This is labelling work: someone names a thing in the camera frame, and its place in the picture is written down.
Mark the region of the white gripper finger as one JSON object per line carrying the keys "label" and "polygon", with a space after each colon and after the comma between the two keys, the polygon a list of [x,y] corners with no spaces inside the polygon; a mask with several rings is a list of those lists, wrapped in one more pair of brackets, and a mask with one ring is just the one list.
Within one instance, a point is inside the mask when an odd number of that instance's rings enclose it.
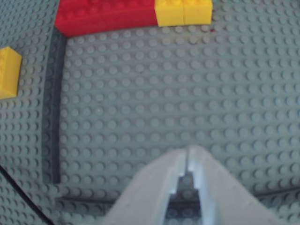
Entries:
{"label": "white gripper finger", "polygon": [[185,174],[187,151],[173,150],[144,166],[102,220],[103,225],[161,225]]}
{"label": "white gripper finger", "polygon": [[201,146],[188,148],[204,225],[286,225]]}

